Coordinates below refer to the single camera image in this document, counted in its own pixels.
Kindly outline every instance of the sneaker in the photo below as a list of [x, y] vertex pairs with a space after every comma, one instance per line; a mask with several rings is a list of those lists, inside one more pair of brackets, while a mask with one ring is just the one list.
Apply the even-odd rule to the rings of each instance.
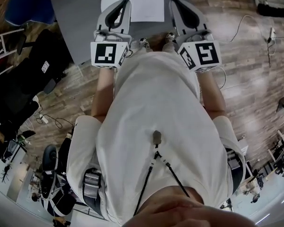
[[150, 43], [148, 42], [148, 40], [146, 38], [142, 38], [140, 40], [140, 47], [145, 47], [145, 48], [150, 48]]
[[168, 44], [168, 43], [173, 42], [175, 39], [176, 39], [176, 36], [175, 36], [174, 33], [168, 33], [166, 38], [165, 38], [165, 41]]

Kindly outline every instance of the person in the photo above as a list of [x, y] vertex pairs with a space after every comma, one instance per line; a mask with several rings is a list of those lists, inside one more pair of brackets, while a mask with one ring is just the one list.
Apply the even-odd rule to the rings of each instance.
[[274, 8], [263, 3], [257, 5], [257, 12], [267, 17], [284, 17], [284, 8]]
[[36, 186], [35, 182], [30, 182], [30, 184], [28, 185], [28, 196], [31, 196], [31, 199], [34, 202], [39, 201], [41, 194], [40, 194], [39, 188]]
[[245, 192], [245, 195], [251, 193], [253, 195], [252, 201], [250, 203], [256, 203], [260, 198], [260, 191], [261, 187], [258, 184], [257, 178], [254, 177], [248, 184], [247, 184], [248, 191]]
[[0, 125], [0, 159], [11, 156], [7, 152], [9, 141], [17, 137], [17, 132], [10, 127], [9, 122]]
[[54, 217], [53, 218], [53, 226], [54, 227], [63, 227], [70, 226], [71, 223], [65, 219], [65, 217]]
[[174, 40], [168, 34], [163, 51], [153, 52], [142, 39], [118, 70], [115, 86], [114, 71], [100, 69], [92, 117], [76, 121], [68, 181], [84, 202], [80, 186], [95, 146], [107, 215], [118, 225], [254, 227], [219, 209], [235, 190], [225, 148], [244, 157], [213, 74], [190, 71]]

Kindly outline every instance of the desk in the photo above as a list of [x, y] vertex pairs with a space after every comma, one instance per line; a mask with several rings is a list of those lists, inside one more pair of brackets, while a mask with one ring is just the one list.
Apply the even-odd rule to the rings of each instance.
[[[141, 39], [173, 29], [169, 12], [169, 1], [165, 3], [165, 22], [132, 23], [130, 35]], [[53, 9], [62, 35], [76, 65], [90, 60], [90, 42], [94, 41], [101, 0], [52, 0]]]

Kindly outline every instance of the black chair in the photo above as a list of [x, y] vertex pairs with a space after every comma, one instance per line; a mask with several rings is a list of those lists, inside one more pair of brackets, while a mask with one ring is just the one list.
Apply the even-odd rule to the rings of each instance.
[[34, 43], [20, 41], [18, 52], [32, 46], [25, 58], [11, 72], [0, 76], [0, 123], [17, 121], [17, 127], [35, 111], [36, 102], [32, 99], [39, 92], [50, 93], [65, 76], [69, 65], [69, 53], [63, 40], [45, 29]]

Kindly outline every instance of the laminate floor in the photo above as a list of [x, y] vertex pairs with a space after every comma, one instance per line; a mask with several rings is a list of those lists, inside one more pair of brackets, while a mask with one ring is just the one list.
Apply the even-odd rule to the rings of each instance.
[[[223, 68], [227, 73], [227, 83], [222, 89], [227, 113], [237, 137], [246, 134], [249, 144], [247, 158], [253, 166], [260, 167], [270, 159], [267, 150], [273, 147], [277, 130], [284, 128], [284, 111], [275, 112], [278, 100], [284, 96], [284, 38], [278, 39], [277, 45], [271, 48], [271, 53], [275, 50], [271, 56], [271, 68], [265, 42], [272, 25], [277, 36], [284, 35], [284, 18], [258, 15], [253, 0], [191, 1], [205, 14], [214, 38], [221, 41]], [[4, 5], [1, 7], [0, 14], [4, 12]], [[251, 15], [255, 20], [246, 17], [235, 40], [231, 44], [222, 43], [233, 38], [244, 15]], [[35, 32], [43, 29], [36, 24], [29, 28]], [[154, 37], [151, 41], [157, 45], [161, 38]], [[223, 73], [216, 71], [219, 84], [223, 83]], [[87, 62], [80, 66], [70, 65], [66, 73], [67, 77], [51, 94], [40, 93], [38, 97], [43, 107], [42, 114], [74, 123], [79, 115], [90, 113], [98, 69]], [[67, 122], [60, 121], [63, 128], [58, 129], [52, 119], [48, 120], [48, 124], [38, 124], [36, 116], [32, 116], [32, 125], [28, 122], [28, 126], [36, 131], [29, 140], [31, 145], [27, 146], [32, 159], [41, 156], [47, 145], [60, 145], [66, 133], [71, 131], [72, 126]]]

